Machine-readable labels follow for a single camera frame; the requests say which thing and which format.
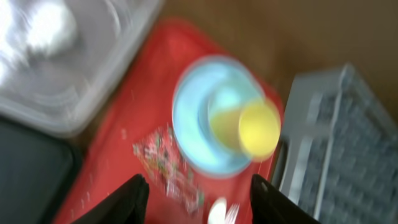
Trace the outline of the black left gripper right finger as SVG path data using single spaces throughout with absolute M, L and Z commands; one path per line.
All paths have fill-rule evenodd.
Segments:
M 320 224 L 259 174 L 251 179 L 252 224 Z

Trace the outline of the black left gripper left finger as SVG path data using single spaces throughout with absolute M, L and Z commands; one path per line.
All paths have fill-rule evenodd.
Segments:
M 136 174 L 73 224 L 143 224 L 150 188 Z

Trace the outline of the white plastic fork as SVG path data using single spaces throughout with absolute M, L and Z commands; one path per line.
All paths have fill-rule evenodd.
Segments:
M 226 213 L 224 224 L 235 224 L 239 213 L 239 207 L 240 205 L 238 203 L 234 203 L 230 206 Z

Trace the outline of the white plastic spoon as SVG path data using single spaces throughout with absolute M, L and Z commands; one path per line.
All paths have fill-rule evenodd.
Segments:
M 224 224 L 226 218 L 227 200 L 220 197 L 215 200 L 210 208 L 207 224 Z

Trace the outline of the red strawberry candy wrapper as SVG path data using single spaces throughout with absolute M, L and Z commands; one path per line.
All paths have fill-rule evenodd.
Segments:
M 166 197 L 193 215 L 203 207 L 205 194 L 180 152 L 174 129 L 165 124 L 132 145 L 147 175 Z

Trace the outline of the white tissue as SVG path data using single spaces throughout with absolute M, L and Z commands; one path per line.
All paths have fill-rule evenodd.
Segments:
M 65 1 L 1 1 L 1 81 L 31 60 L 69 49 L 78 24 Z

